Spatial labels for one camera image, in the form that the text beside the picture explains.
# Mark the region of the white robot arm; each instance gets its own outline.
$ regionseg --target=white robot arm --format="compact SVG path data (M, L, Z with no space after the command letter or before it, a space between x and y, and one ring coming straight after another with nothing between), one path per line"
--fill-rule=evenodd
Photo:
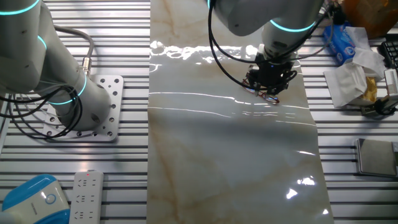
M74 131L89 131L107 118L111 109L108 92L86 76L62 44L42 0L0 0L0 93L34 90L44 97L57 85L74 90L82 104L76 106L73 101L77 96L72 97L66 90L46 99L66 127L76 123ZM69 113L76 107L81 114L79 119Z
M264 26L262 30L264 45L259 49L256 61L251 62L257 66L251 67L246 75L250 85L242 85L255 90L257 94L260 90L265 90L268 95L277 95L287 89L289 81L297 74L291 71L295 60L294 51L301 47L315 25L325 17L324 15L318 20L323 0L208 0L206 2L210 12L215 11L223 24L235 35L249 35Z

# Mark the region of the tissue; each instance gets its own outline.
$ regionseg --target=tissue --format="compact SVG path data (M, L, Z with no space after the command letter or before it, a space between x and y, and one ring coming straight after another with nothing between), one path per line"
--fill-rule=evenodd
M384 78L384 57L371 50L364 28L346 27L345 32L355 43L355 55L336 70L323 72L333 105L370 105L376 101L376 82Z

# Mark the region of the orange object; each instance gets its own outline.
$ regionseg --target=orange object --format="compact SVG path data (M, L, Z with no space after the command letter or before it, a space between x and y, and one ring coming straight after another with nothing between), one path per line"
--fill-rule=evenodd
M343 10L354 27L364 27L369 39L386 35L398 22L398 0L344 0Z

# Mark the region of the black cable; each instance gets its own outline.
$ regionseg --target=black cable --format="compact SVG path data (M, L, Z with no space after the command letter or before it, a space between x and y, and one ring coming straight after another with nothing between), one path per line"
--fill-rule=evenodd
M15 126L17 127L17 129L18 129L20 132L22 132L23 134L25 134L26 136L28 136L28 137L30 137L30 138L32 138L32 139L49 140L49 139L55 139L55 138L59 138L59 137L61 137L61 136L65 136L65 135L67 135L70 131L72 131L73 128L76 127L76 125L80 122L81 117L83 116L83 105L82 105L81 100L79 99L79 97L78 97L78 95L77 95L77 92L74 90L74 91L73 91L73 94L70 94L70 97L71 97L71 99L73 99L73 101L72 101L72 107L75 108L75 112L74 112L74 114L73 114L73 116L72 116L72 120L71 120L71 122L68 124L68 126L67 126L64 130L62 130L61 132L59 132L58 134L56 134L56 135L54 135L54 136L48 136L48 135L45 135L45 134L39 132L38 130L34 129L28 122L26 122L24 118L21 118L22 122L23 122L28 128L30 128L31 130L33 130L35 133L37 133L37 134L39 134L39 135L41 135L41 136L43 136L43 137L37 137L37 136L31 135L31 134L25 132L25 131L16 123L15 118L12 118L12 122L15 124ZM79 107L74 106L74 104L76 103L76 101L78 101ZM16 110L17 110L17 112L18 112L19 114L21 113L20 110L19 110L19 107L18 107L17 105L16 105ZM73 123L73 120L74 120L74 118L75 118L75 115L78 113L78 111L80 111L80 112L79 112L79 117L78 117L78 119L76 120L76 122Z
M86 57L91 58L91 56L93 55L93 51L94 51L94 40L88 34L82 32L80 30L75 30L75 29L66 28L66 27L60 27L60 26L56 26L56 25L54 25L54 28L56 31L64 32L67 34L79 35L82 38L88 40L88 42L90 43L90 47L88 48Z
M211 0L210 2L210 10L209 13L211 13L213 11L213 8L215 6L216 0ZM241 59L241 58L236 58L230 54L228 54L227 52L225 52L217 43L214 35L213 35L213 31L211 28L211 16L209 16L209 38L214 42L214 45L217 47L217 49L223 53L225 56L236 60L238 62L243 62L243 63L264 63L264 62L272 62L272 61L278 61L280 59L283 59L284 57L290 55L291 53L293 53L295 50L297 50L299 47L301 47L301 45L303 45L305 43L305 41L313 34L313 32L317 29L317 27L320 25L320 23L328 16L328 13L331 12L332 10L332 5L330 5L330 7L326 10L326 13L324 13L324 15L322 15L322 17L317 21L317 23L312 26L312 28L310 29L309 32L307 32L307 34L302 37L293 47L290 48L290 50L286 51L285 53L278 55L275 58L271 58L271 59L264 59L264 60L260 60L260 61L250 61L250 60L245 60L245 59Z
M35 112L37 112L38 110L40 110L41 107L43 107L44 104L46 104L46 102L48 102L55 94L57 94L60 90L63 90L63 89L64 89L64 87L61 87L61 88L59 88L58 90L55 90L55 91L51 92L51 93L48 94L48 95L45 95L46 99L44 99L44 101L41 102L41 104L40 104L38 107L36 107L35 109L29 111L28 113L19 114L19 115L11 115L11 114L10 114L10 115L7 115L7 114L1 114L1 113L0 113L0 117L3 117L3 118L23 118L23 117L32 115L32 114L34 114ZM25 103L26 101L11 100L11 99L9 98L9 99L6 100L6 102L11 102L11 103L14 103L14 102Z
M209 30L209 34L211 33L211 15L213 12L213 8L214 8L214 1L212 1L212 4L210 4L210 10L209 10L209 15L208 15L208 30ZM216 52L214 50L214 46L213 46L213 40L211 39L211 36L209 35L209 43L210 43L210 49L211 49L211 54L214 57L215 62L217 63L217 65L219 66L219 68L221 69L221 71L223 71L223 73L232 81L234 81L236 84L242 86L243 88L248 88L248 89L253 89L253 87L245 85L243 83L241 83L240 81L238 81L237 79L235 79L234 77L232 77L232 75L230 75L225 68L222 66L222 64L220 63L220 61L217 58Z
M35 99L32 99L32 100L12 100L12 99L9 99L9 98L7 99L7 98L2 97L2 96L0 96L0 100L6 101L6 102L9 102L9 103L34 103L34 102L37 102L37 101L40 101L40 100L49 99L49 98L53 97L55 94L57 94L59 91L61 91L62 89L63 89L62 87L57 88L56 90L52 91L51 93L49 93L49 94L47 94L45 96L41 96L39 98L35 98Z

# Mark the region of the cable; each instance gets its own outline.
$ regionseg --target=cable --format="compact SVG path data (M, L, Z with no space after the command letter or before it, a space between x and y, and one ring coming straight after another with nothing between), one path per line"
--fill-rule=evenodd
M41 107L43 107L43 105L46 104L46 102L48 102L48 100L50 100L51 97L53 97L55 94L57 94L59 91L61 91L63 89L64 89L64 87L61 87L61 88L51 92L48 95L40 97L40 98L45 98L44 101L41 102L41 104L37 108L33 109L32 111L30 111L30 112L28 112L26 114L20 114L20 115L17 115L17 116L13 116L13 115L7 115L7 114L1 114L0 113L0 116L3 117L3 118L23 118L23 117L29 116L29 115L35 113L36 111L38 111L39 109L41 109ZM4 98L4 99L6 99L5 101L9 102L9 103L32 103L32 102L38 101L37 99L39 99L39 98L36 98L34 100L26 100L26 101L12 100L11 97L9 97L8 99L7 98Z
M213 11L212 8L214 8L215 2L216 2L216 0L211 0L211 2L210 2L210 10L211 10L211 11ZM243 63L264 63L264 62L278 61L278 60L283 59L284 57L290 55L290 54L293 53L297 48L299 48L302 44L304 44L305 41L313 34L313 32L317 29L317 27L320 25L320 23L324 20L324 18L326 18L326 15L328 15L328 13L331 12L331 10L332 10L332 6L330 5L330 7L328 8L327 12L324 13L324 15L322 15L322 17L317 21L317 23L316 23L314 26L312 26L312 28L310 29L310 31L307 32L307 34L306 34L304 37L302 37L295 45L293 45L293 47L291 47L290 50L286 51L285 53L283 53L283 54L281 54L281 55L279 55L279 56L277 56L277 57L275 57L275 58L271 58L271 59L264 59L264 60L260 60L260 61L257 61L257 62L256 62L256 61L251 61L251 60L245 60L245 59L241 59L241 58L236 58L236 57L234 57L234 56L228 54L227 52L225 52L225 51L218 45L218 43L217 43L217 41L216 41L216 39L215 39L215 37L214 37L214 35L213 35L213 31L212 31L212 28L211 28L211 16L209 16L209 20L210 20L210 22L209 22L209 27L210 27L210 28L209 28L209 38L212 39L212 41L214 42L214 45L217 47L217 49L218 49L221 53L223 53L225 56L227 56L227 57L229 57L229 58L231 58L231 59L233 59L233 60L236 60L236 61L238 61L238 62L243 62Z
M91 58L91 56L93 55L93 51L94 51L94 40L88 34L82 32L80 30L75 30L75 29L66 28L66 27L60 27L60 26L56 26L56 25L54 25L54 28L56 31L64 32L67 34L78 35L78 36L88 40L88 42L90 43L90 47L88 48L86 57Z
M31 111L32 109L30 109L29 108L29 106L27 105L27 103L24 103L24 105L25 105L25 108L28 110L28 111ZM77 104L75 104L73 107L71 107L70 108L70 110L66 113L66 114L64 114L63 116L67 116L67 115L69 115L74 109L75 109L75 107L77 106ZM53 114L53 113L49 113L48 111L45 111L45 110L43 110L42 108L40 109L41 110L41 112L43 112L44 114L48 114L48 115L50 115L50 116L54 116L54 117L57 117L57 118L61 118L62 116L59 116L59 115L55 115L55 114ZM36 115L35 114L32 114L36 119L38 119L39 121L42 121L40 118L37 118L36 117Z
M243 60L243 59L240 59L240 58L235 58L234 56L232 56L232 55L226 53L226 52L217 44L217 42L216 42L216 40L215 40L215 38L214 38L214 35L213 35L212 28L211 28L211 18L212 18L212 13L213 13L213 9L214 9L214 6L215 6L215 2L216 2L216 0L211 0L211 1L210 1L210 5L209 5L209 15L208 15L208 33L209 33L209 43L210 43L211 54L213 55L213 57L214 57L214 59L215 59L215 62L217 63L217 65L219 66L219 68L221 69L221 71L222 71L229 79L231 79L232 81L234 81L235 83L237 83L238 85L240 85L240 86L242 86L242 87L244 87L244 88L248 88L248 89L252 89L252 90L256 90L256 91L263 91L263 90L268 90L268 88L277 88L277 87L279 87L279 86L281 86L281 85L286 85L286 83L288 83L289 81L291 81L293 78L295 78L295 77L297 76L297 71L292 71L292 74L291 74L289 77L287 77L285 80L283 80L282 83L280 83L280 84L278 84L278 85L276 85L276 86L267 86L267 88L258 88L258 89L254 89L254 88L251 87L251 86L248 86L248 85L245 85L245 84L242 83L242 82L239 82L237 79L235 79L234 77L232 77L232 76L224 69L224 67L222 66L222 64L220 63L220 61L219 61L218 58L217 58L217 55L216 55L215 50L214 50L213 43L214 43L214 45L218 48L218 50L219 50L221 53L223 53L225 56L227 56L227 57L229 57L229 58L231 58L231 59L233 59L233 60L239 61L239 62L244 62L244 63L257 63L257 64L259 64L259 63L264 63L264 62L276 61L276 60L282 59L282 58L284 58L284 57L290 55L290 54L293 53L297 48L301 47L301 45L304 44L305 41L306 41L306 40L313 34L313 32L317 29L317 27L318 27L318 26L320 25L320 23L324 20L324 18L326 18L326 15L328 15L329 18L331 18L330 12L331 12L332 9L333 9L333 5L330 4L330 7L328 8L327 12L324 13L324 15L322 15L322 17L321 17L321 18L317 21L317 23L310 29L310 31L309 31L306 35L304 35L304 37L302 37L302 38L301 38L290 50L288 50L287 52L285 52L285 53L283 53L283 54L281 54L281 55L279 55L279 56L277 56L277 57L275 57L275 58L271 58L271 59L268 59L268 60L261 60L261 61L253 62L253 61L249 61L249 60ZM314 54L311 54L311 55L308 55L308 56L305 56L305 57L301 57L301 58L285 58L285 60L287 60L287 61L300 60L300 59L304 59L304 58L307 58L307 57L311 57L311 56L313 56L313 55L315 55L315 54L318 54L319 52L321 52L322 50L324 50L324 49L328 46L328 44L329 44L330 41L331 41L331 37L329 38L329 41L328 41L320 50L318 50L318 51L315 52Z
M63 90L62 87L54 90L53 92L51 92L51 93L49 93L49 94L47 94L45 96L41 96L41 97L33 99L33 100L12 100L12 99L4 98L2 96L0 96L0 100L6 101L6 102L9 102L9 103L33 103L33 102L38 102L40 100L49 99L49 98L53 97L55 94L57 94L59 91L61 91L61 90Z
M81 117L83 116L83 105L82 105L81 100L79 99L79 97L78 97L78 95L77 95L77 92L74 91L73 94L70 95L70 97L71 97L71 99L74 99L74 100L72 101L73 104L76 104L76 100L78 101L79 107L76 107L76 106L74 107L74 108L75 108L75 115L77 114L78 110L80 110L78 119L76 120L76 122L75 122L74 124L73 124L73 120L72 120L72 121L69 123L69 125L68 125L63 131L59 132L58 134L56 134L56 135L54 135L54 136L48 136L48 135L45 135L45 134L43 134L43 133L40 133L38 130L34 129L29 123L27 123L27 122L25 121L24 118L21 118L22 122L23 122L28 128L30 128L31 130L33 130L35 133L41 135L42 137L33 136L33 135L31 135L31 134L25 132L25 131L16 123L15 118L12 118L12 122L15 124L15 126L18 128L18 130L19 130L20 132L22 132L23 134L25 134L26 136L28 136L28 137L30 137L30 138L32 138L32 139L49 140L49 139L54 139L54 138L59 138L59 137L61 137L61 136L65 136L65 135L67 135L73 128L76 127L76 125L77 125L77 124L79 123L79 121L81 120ZM18 107L17 105L16 105L16 110L17 110L18 113L20 113L19 107Z
M211 15L213 12L213 8L214 8L214 1L212 1L212 3L210 4L210 10L209 10L209 15L208 15L208 30L209 30L209 34L211 33ZM248 88L248 89L253 89L252 87L245 85L243 83L241 83L240 81L238 81L237 79L235 79L234 77L232 77L232 75L230 75L225 68L222 66L222 64L220 63L220 61L217 58L216 52L214 50L214 46L213 46L213 40L211 39L211 36L209 35L209 43L210 43L210 49L211 49L211 54L214 57L215 62L217 63L217 65L219 66L219 68L221 69L221 71L223 71L223 73L232 81L234 81L236 84L242 86L243 88Z
M335 33L335 25L333 23L333 19L331 18L330 14L329 14L329 19L331 20L331 32L330 32L330 37L329 37L328 41L326 42L326 44L321 49L317 50L315 53L312 53L307 56L299 57L299 58L291 58L291 59L288 59L287 61L306 59L306 58L309 58L309 57L319 54L322 50L325 50L329 46L329 44L333 38L333 34Z

